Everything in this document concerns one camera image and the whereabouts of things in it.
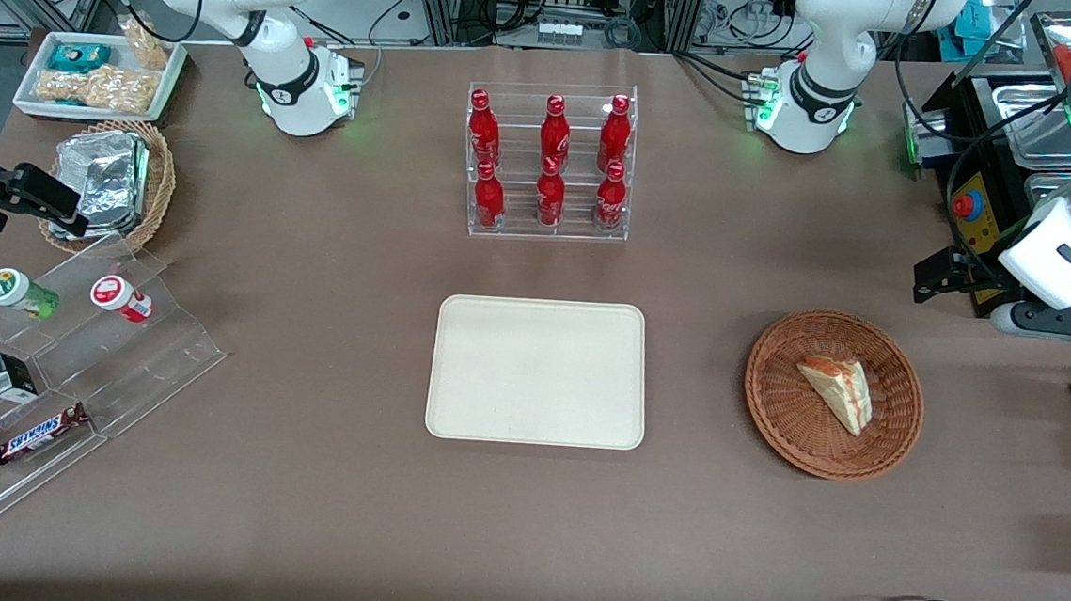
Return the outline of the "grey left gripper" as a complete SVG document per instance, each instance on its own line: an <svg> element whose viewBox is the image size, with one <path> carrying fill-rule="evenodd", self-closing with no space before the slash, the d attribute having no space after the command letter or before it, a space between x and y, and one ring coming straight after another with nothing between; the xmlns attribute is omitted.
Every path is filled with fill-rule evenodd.
<svg viewBox="0 0 1071 601"><path fill-rule="evenodd" d="M912 266L912 302L916 305L945 292L966 294L972 306L987 310L1000 300L1002 269L996 266L1002 251L970 253L965 247L941 247ZM989 316L996 330L1012 337L1071 341L1071 309L1051 309L1043 302L1015 301Z"/></svg>

